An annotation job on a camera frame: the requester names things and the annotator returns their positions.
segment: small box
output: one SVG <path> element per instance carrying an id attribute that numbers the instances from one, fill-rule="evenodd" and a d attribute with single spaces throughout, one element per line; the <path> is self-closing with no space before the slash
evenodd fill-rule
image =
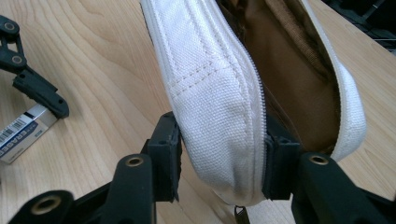
<path id="1" fill-rule="evenodd" d="M 43 105 L 24 112 L 0 132 L 0 161 L 8 164 L 15 161 L 56 120 Z"/>

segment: zipper teeth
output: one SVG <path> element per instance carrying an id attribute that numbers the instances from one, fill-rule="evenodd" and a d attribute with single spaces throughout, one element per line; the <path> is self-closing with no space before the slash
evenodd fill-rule
<path id="1" fill-rule="evenodd" d="M 228 24 L 226 18 L 224 17 L 223 13 L 219 9 L 219 6 L 215 7 L 215 9 L 218 11 L 218 14 L 223 18 L 223 21 L 225 21 L 226 25 L 224 28 L 227 30 L 229 34 L 231 34 L 235 39 L 237 39 L 237 43 L 239 47 L 244 51 L 245 55 L 247 56 L 248 60 L 250 61 L 250 64 L 253 67 L 254 74 L 256 75 L 257 80 L 259 81 L 259 87 L 260 87 L 260 94 L 262 98 L 262 146 L 263 146 L 263 167 L 262 167 L 262 182 L 261 184 L 263 185 L 264 178 L 265 178 L 265 173 L 267 170 L 267 150 L 265 147 L 265 137 L 266 137 L 266 122 L 267 122 L 267 117 L 266 117 L 266 109 L 265 109 L 265 98 L 264 98 L 264 86 L 262 84 L 262 79 L 260 77 L 259 71 L 257 70 L 257 67 L 251 58 L 250 54 L 248 53 L 248 50 L 245 48 L 245 46 L 242 44 L 242 42 L 239 40 L 239 38 L 236 36 L 236 34 L 233 32 L 231 26 Z"/>

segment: barcode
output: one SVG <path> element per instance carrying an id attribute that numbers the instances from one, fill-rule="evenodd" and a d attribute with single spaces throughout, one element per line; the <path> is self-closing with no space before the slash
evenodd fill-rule
<path id="1" fill-rule="evenodd" d="M 14 122 L 0 132 L 0 144 L 6 142 L 12 134 L 22 129 L 25 125 L 26 123 L 21 119 L 14 120 Z"/>

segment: stitching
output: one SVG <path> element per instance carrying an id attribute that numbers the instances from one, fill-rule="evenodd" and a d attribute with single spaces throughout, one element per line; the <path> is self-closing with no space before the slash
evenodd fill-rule
<path id="1" fill-rule="evenodd" d="M 214 27 L 214 26 L 215 26 L 215 25 L 213 24 L 213 23 L 214 23 L 213 20 L 210 20 L 210 23 L 212 23 L 212 26 L 211 26 L 211 27 Z M 223 42 L 221 42 L 220 39 L 219 39 L 219 31 L 218 31 L 218 30 L 213 30 L 213 33 L 214 33 L 214 37 L 215 37 L 215 39 L 216 39 L 216 42 L 217 42 L 217 43 L 219 44 L 219 46 L 220 46 L 221 52 L 226 52 L 226 50 L 225 50 L 225 48 L 224 48 L 224 46 L 223 46 Z M 227 61 L 227 63 L 229 63 L 229 65 L 230 65 L 231 68 L 233 69 L 233 75 L 234 75 L 236 81 L 237 81 L 238 84 L 239 84 L 239 94 L 240 94 L 240 96 L 244 99 L 244 102 L 248 102 L 247 97 L 242 93 L 242 89 L 243 89 L 243 88 L 242 88 L 242 83 L 241 83 L 241 81 L 240 81 L 241 74 L 239 74 L 239 73 L 237 72 L 237 69 L 236 69 L 236 67 L 235 67 L 236 63 L 232 63 L 231 60 L 229 59 L 229 57 L 226 57 L 225 59 L 226 59 L 225 61 Z M 244 115 L 244 123 L 245 123 L 245 129 L 244 129 L 245 137 L 248 137 L 248 115 L 247 115 L 247 113 L 243 113 L 243 115 Z"/>
<path id="2" fill-rule="evenodd" d="M 200 73 L 201 71 L 205 70 L 207 67 L 212 66 L 213 60 L 223 59 L 223 58 L 228 59 L 228 58 L 230 58 L 230 55 L 227 55 L 227 56 L 225 56 L 225 57 L 215 57 L 215 58 L 213 58 L 211 61 L 206 62 L 205 64 L 203 64 L 203 65 L 200 66 L 200 67 L 197 67 L 197 68 L 196 68 L 195 70 L 193 70 L 191 73 L 189 73 L 189 74 L 187 74 L 187 75 L 185 75 L 185 76 L 183 76 L 183 77 L 177 79 L 176 81 L 173 81 L 173 82 L 170 84 L 171 87 L 172 87 L 172 88 L 175 87 L 178 83 L 180 83 L 181 81 L 185 80 L 186 78 L 192 77 L 193 75 L 195 75 L 195 74 L 197 74 L 197 73 Z"/>
<path id="3" fill-rule="evenodd" d="M 198 21 L 198 20 L 193 20 L 192 19 L 192 16 L 191 15 L 193 15 L 193 13 L 191 12 L 191 9 L 190 9 L 190 7 L 187 5 L 187 3 L 188 3 L 189 1 L 183 1 L 183 3 L 184 3 L 184 5 L 185 5 L 185 8 L 187 9 L 187 11 L 188 11 L 188 16 L 189 16 L 189 19 L 190 19 L 190 21 L 192 21 L 192 28 L 194 29 L 194 31 L 195 31 L 195 33 L 198 35 L 198 37 L 199 37 L 199 42 L 200 42 L 200 44 L 202 45 L 202 48 L 203 48 L 203 50 L 204 50 L 204 53 L 206 54 L 206 55 L 209 55 L 209 53 L 208 53 L 208 47 L 206 46 L 206 44 L 204 43 L 204 41 L 203 41 L 203 39 L 202 39 L 202 34 L 201 33 L 199 33 L 198 31 L 199 31 L 199 29 L 197 29 L 197 27 L 199 27 L 199 25 L 197 24 L 197 22 L 196 21 Z"/>
<path id="4" fill-rule="evenodd" d="M 162 19 L 162 17 L 160 15 L 158 15 L 158 13 L 156 13 L 156 16 L 157 16 L 157 19 L 158 19 L 158 26 L 159 26 L 158 30 L 159 30 L 160 35 L 163 35 L 163 37 L 164 37 L 163 38 L 164 44 L 167 47 L 167 49 L 169 49 L 169 51 L 172 51 L 172 49 L 170 47 L 170 44 L 169 44 L 168 35 L 166 34 L 166 32 L 162 32 L 162 30 L 166 30 L 166 29 L 164 29 L 164 26 L 163 26 L 163 19 Z M 173 67 L 178 71 L 179 66 L 176 63 L 176 60 L 175 60 L 173 54 L 172 53 L 166 53 L 166 55 L 170 56 L 170 61 L 173 64 Z"/>
<path id="5" fill-rule="evenodd" d="M 195 82 L 194 82 L 193 84 L 191 84 L 189 87 L 186 87 L 186 88 L 182 89 L 181 91 L 178 91 L 178 92 L 175 94 L 175 98 L 178 97 L 178 96 L 179 96 L 181 93 L 183 93 L 184 91 L 186 91 L 186 90 L 188 90 L 188 89 L 191 89 L 192 87 L 196 86 L 198 83 L 204 81 L 207 77 L 210 77 L 211 75 L 216 74 L 218 71 L 224 70 L 224 69 L 228 69 L 228 68 L 230 68 L 230 67 L 232 67 L 232 66 L 233 66 L 233 65 L 230 64 L 229 66 L 226 66 L 226 67 L 223 67 L 223 68 L 220 68 L 220 69 L 215 69 L 215 70 L 212 71 L 212 72 L 208 72 L 205 76 L 203 76 L 203 77 L 201 77 L 200 79 L 198 79 L 197 81 L 195 81 Z"/>
<path id="6" fill-rule="evenodd" d="M 217 39 L 217 41 L 219 42 L 219 36 L 218 36 L 218 32 L 216 32 L 215 31 L 215 38 Z M 219 44 L 220 44 L 220 47 L 221 47 L 221 50 L 224 50 L 224 47 L 223 47 L 223 45 L 219 42 Z M 251 113 L 251 111 L 253 111 L 253 104 L 252 104 L 252 102 L 251 101 L 249 101 L 249 99 L 248 99 L 248 96 L 246 96 L 245 94 L 243 94 L 243 84 L 244 83 L 242 83 L 241 82 L 241 80 L 246 80 L 244 77 L 243 77 L 243 73 L 244 73 L 244 71 L 242 71 L 242 73 L 238 73 L 238 69 L 237 69 L 237 67 L 235 66 L 235 64 L 232 64 L 232 66 L 233 66 L 233 74 L 234 74 L 234 77 L 236 78 L 236 80 L 238 81 L 238 83 L 239 83 L 239 94 L 240 94 L 240 96 L 242 97 L 242 99 L 244 100 L 244 103 L 245 104 L 248 104 L 248 105 L 244 105 L 244 104 L 242 104 L 242 106 L 243 106 L 243 108 L 245 109 L 245 108 L 249 108 L 250 107 L 250 113 Z M 248 87 L 248 85 L 247 85 L 247 83 L 246 83 L 246 89 L 247 89 L 247 94 L 248 95 L 251 95 L 251 89 Z M 244 131 L 245 131 L 245 139 L 247 140 L 246 141 L 246 143 L 248 142 L 248 138 L 249 138 L 249 134 L 248 134 L 248 125 L 250 124 L 251 125 L 251 130 L 252 130 L 252 128 L 253 128 L 253 120 L 251 120 L 251 119 L 249 119 L 248 118 L 248 112 L 243 112 L 243 116 L 244 116 L 244 123 L 245 123 L 245 128 L 244 128 Z M 255 138 L 254 138 L 254 133 L 250 136 L 250 139 L 252 140 L 252 145 L 249 145 L 249 144 L 247 144 L 247 146 L 248 147 L 253 147 L 253 148 L 250 148 L 250 149 L 252 149 L 252 151 L 253 151 L 253 156 L 255 157 L 256 156 L 256 150 L 257 150 L 257 148 L 255 148 Z M 253 173 L 253 176 L 256 176 L 257 174 L 256 174 L 256 166 L 257 166 L 257 164 L 256 164 L 256 162 L 255 162 L 255 160 L 253 160 L 253 163 L 252 164 L 249 164 L 247 167 L 248 167 L 248 169 L 249 169 L 249 171 L 251 171 L 252 173 Z M 251 181 L 249 181 L 249 186 L 251 187 L 251 188 L 253 188 L 253 193 L 251 193 L 251 194 L 249 194 L 249 199 L 250 200 L 252 200 L 252 197 L 254 197 L 254 195 L 255 195 L 255 193 L 254 193 L 254 191 L 255 191 L 255 186 L 257 186 L 257 183 L 256 183 L 256 178 L 251 178 Z"/>

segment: zipper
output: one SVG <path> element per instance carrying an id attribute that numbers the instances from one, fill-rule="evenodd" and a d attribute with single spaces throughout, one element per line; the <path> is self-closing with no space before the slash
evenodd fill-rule
<path id="1" fill-rule="evenodd" d="M 226 35 L 230 35 L 230 39 L 235 39 L 237 41 L 233 41 L 233 44 L 235 44 L 234 47 L 234 51 L 237 51 L 238 53 L 238 57 L 240 57 L 242 60 L 241 63 L 245 63 L 245 64 L 249 64 L 249 66 L 247 66 L 247 70 L 249 71 L 250 74 L 254 73 L 255 78 L 252 78 L 253 80 L 250 82 L 252 84 L 252 86 L 256 87 L 256 90 L 254 92 L 254 98 L 252 98 L 252 96 L 249 95 L 249 98 L 251 100 L 252 103 L 254 104 L 259 104 L 259 105 L 255 105 L 257 106 L 257 108 L 255 108 L 255 119 L 259 119 L 261 120 L 261 125 L 259 127 L 259 125 L 255 125 L 255 120 L 253 120 L 252 122 L 252 128 L 254 130 L 256 130 L 254 133 L 256 132 L 260 132 L 259 136 L 255 136 L 253 138 L 253 140 L 260 138 L 261 141 L 260 143 L 257 143 L 257 141 L 254 141 L 254 155 L 256 155 L 257 153 L 260 153 L 260 157 L 262 158 L 262 160 L 260 162 L 256 162 L 255 161 L 255 165 L 253 166 L 252 170 L 253 170 L 253 174 L 256 176 L 256 178 L 253 178 L 253 191 L 251 194 L 251 201 L 255 201 L 255 203 L 261 201 L 263 198 L 262 196 L 262 184 L 263 184 L 263 180 L 264 180 L 264 175 L 265 174 L 265 170 L 266 170 L 266 147 L 265 147 L 265 136 L 266 136 L 266 110 L 265 110 L 265 102 L 264 102 L 264 88 L 262 85 L 262 80 L 260 78 L 259 72 L 252 60 L 252 58 L 250 57 L 248 50 L 245 48 L 245 46 L 239 41 L 239 39 L 237 38 L 236 34 L 233 32 L 233 30 L 231 29 L 230 25 L 227 23 L 227 21 L 224 18 L 224 15 L 222 14 L 222 12 L 219 9 L 219 6 L 216 4 L 216 1 L 204 1 L 204 2 L 200 2 L 200 3 L 196 3 L 196 4 L 201 4 L 201 6 L 203 7 L 203 9 L 205 10 L 203 13 L 209 13 L 211 18 L 216 18 L 216 17 L 220 17 L 220 18 L 216 18 L 215 19 L 215 23 L 212 22 L 212 28 L 214 28 L 215 30 L 217 30 L 216 28 L 220 28 L 220 30 L 222 30 L 222 33 L 220 34 L 226 34 Z M 153 32 L 153 34 L 151 34 L 151 39 L 152 42 L 154 44 L 154 46 L 156 46 L 158 48 L 158 50 L 156 50 L 156 54 L 157 54 L 157 59 L 158 59 L 158 63 L 159 66 L 161 67 L 161 70 L 165 72 L 165 74 L 172 74 L 172 67 L 170 64 L 170 60 L 169 60 L 169 55 L 167 55 L 166 52 L 170 51 L 167 46 L 162 42 L 163 39 L 166 38 L 166 36 L 164 36 L 162 27 L 160 27 L 155 21 L 158 19 L 159 15 L 156 14 L 156 11 L 154 10 L 155 6 L 153 3 L 153 0 L 146 0 L 146 1 L 142 1 L 141 2 L 141 6 L 143 8 L 143 11 L 145 11 L 145 18 L 146 18 L 146 24 L 148 26 L 148 28 L 150 29 L 151 32 Z M 261 179 L 261 183 L 259 184 L 257 182 L 257 179 L 260 177 Z"/>
<path id="2" fill-rule="evenodd" d="M 235 206 L 233 208 L 233 215 L 235 216 L 235 221 L 237 224 L 250 224 L 248 218 L 248 210 L 245 206 Z"/>
<path id="3" fill-rule="evenodd" d="M 225 18 L 224 14 L 221 12 L 219 6 L 218 6 L 218 13 L 223 17 L 223 19 L 226 21 L 227 25 L 224 26 L 225 29 L 227 29 L 229 34 L 232 34 L 234 38 L 238 39 L 238 36 L 236 35 L 236 33 L 233 31 L 233 29 L 231 28 L 231 26 L 228 24 L 227 19 Z M 245 53 L 245 55 L 247 56 L 248 60 L 250 61 L 251 66 L 254 69 L 254 73 L 256 75 L 256 78 L 259 82 L 259 87 L 260 87 L 260 92 L 261 92 L 261 107 L 262 107 L 262 141 L 263 141 L 263 158 L 262 158 L 262 186 L 264 184 L 264 180 L 265 180 L 265 174 L 266 174 L 266 170 L 267 170 L 267 164 L 268 164 L 268 152 L 267 152 L 267 148 L 266 148 L 266 138 L 267 138 L 267 127 L 266 127 L 266 123 L 267 123 L 267 116 L 266 116 L 266 109 L 265 109 L 265 98 L 264 98 L 264 86 L 262 84 L 262 79 L 260 77 L 259 71 L 257 70 L 257 67 L 255 65 L 255 63 L 253 62 L 253 59 L 251 58 L 248 50 L 245 48 L 245 46 L 242 44 L 242 42 L 239 40 L 238 41 L 239 44 L 239 48 L 242 49 Z"/>

